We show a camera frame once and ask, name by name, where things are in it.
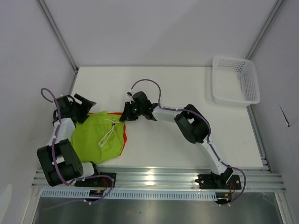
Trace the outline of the green shorts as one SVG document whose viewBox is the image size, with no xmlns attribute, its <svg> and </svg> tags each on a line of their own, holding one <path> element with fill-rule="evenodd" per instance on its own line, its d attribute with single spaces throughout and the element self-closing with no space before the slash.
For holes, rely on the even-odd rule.
<svg viewBox="0 0 299 224">
<path fill-rule="evenodd" d="M 90 113 L 87 120 L 77 123 L 71 144 L 81 162 L 96 164 L 121 155 L 126 142 L 126 125 L 120 122 L 121 112 Z"/>
</svg>

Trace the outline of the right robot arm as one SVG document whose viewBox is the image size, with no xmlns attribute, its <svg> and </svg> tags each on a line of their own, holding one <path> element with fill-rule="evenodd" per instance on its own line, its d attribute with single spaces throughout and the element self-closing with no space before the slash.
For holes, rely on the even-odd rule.
<svg viewBox="0 0 299 224">
<path fill-rule="evenodd" d="M 131 100 L 125 103 L 120 121 L 135 121 L 144 116 L 147 120 L 175 123 L 188 142 L 200 145 L 202 153 L 209 162 L 210 180 L 204 183 L 211 183 L 216 189 L 224 189 L 229 185 L 233 169 L 219 156 L 211 142 L 211 127 L 208 121 L 192 104 L 175 109 L 150 102 L 142 91 L 128 92 L 127 95 Z"/>
</svg>

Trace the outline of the orange shorts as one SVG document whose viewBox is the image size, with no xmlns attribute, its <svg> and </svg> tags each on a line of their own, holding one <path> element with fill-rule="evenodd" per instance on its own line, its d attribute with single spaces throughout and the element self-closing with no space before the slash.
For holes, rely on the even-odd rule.
<svg viewBox="0 0 299 224">
<path fill-rule="evenodd" d="M 89 113 L 91 124 L 96 126 L 94 136 L 99 140 L 98 148 L 102 161 L 120 156 L 126 145 L 126 124 L 119 121 L 121 115 L 121 112 L 106 111 Z"/>
</svg>

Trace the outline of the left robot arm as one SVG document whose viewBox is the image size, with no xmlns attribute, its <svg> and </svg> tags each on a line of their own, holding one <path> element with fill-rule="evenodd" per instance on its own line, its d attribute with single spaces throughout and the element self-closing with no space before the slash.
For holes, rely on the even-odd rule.
<svg viewBox="0 0 299 224">
<path fill-rule="evenodd" d="M 101 182 L 95 163 L 82 162 L 71 145 L 71 136 L 76 125 L 89 118 L 90 109 L 96 105 L 78 94 L 57 98 L 58 109 L 53 112 L 53 133 L 46 146 L 37 150 L 37 157 L 48 184 L 72 184 L 78 178 L 92 187 Z"/>
</svg>

